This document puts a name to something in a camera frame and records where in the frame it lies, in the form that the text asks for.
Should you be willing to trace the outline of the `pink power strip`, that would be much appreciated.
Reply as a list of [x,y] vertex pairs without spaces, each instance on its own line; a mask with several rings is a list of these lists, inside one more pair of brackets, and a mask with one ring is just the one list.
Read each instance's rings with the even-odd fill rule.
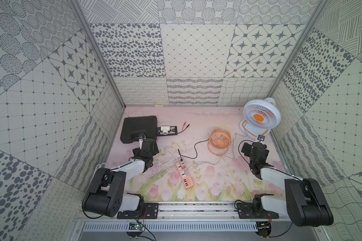
[[180,175],[180,178],[182,180],[182,183],[183,183],[185,189],[191,189],[194,186],[194,183],[193,183],[193,180],[192,180],[190,174],[187,171],[187,168],[185,170],[179,170],[177,167],[177,171]]

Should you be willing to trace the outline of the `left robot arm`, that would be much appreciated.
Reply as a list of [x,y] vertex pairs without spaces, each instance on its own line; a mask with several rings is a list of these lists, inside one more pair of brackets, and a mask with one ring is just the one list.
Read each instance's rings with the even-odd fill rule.
[[154,139],[141,139],[139,142],[140,147],[133,150],[133,156],[126,164],[96,170],[81,205],[86,217],[91,219],[88,214],[94,213],[97,218],[113,218],[122,213],[138,219],[144,214],[144,198],[140,194],[126,193],[125,183],[151,168],[159,151]]

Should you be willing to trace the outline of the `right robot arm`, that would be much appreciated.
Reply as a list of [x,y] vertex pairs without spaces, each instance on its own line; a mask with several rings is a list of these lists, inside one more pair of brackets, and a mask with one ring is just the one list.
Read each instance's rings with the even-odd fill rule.
[[261,142],[241,142],[238,151],[242,158],[249,158],[246,163],[256,178],[276,186],[285,194],[284,198],[267,193],[256,194],[251,205],[237,200],[234,207],[239,214],[250,211],[250,216],[254,218],[270,220],[282,215],[298,227],[330,226],[334,223],[333,213],[317,180],[290,175],[267,163],[269,150]]

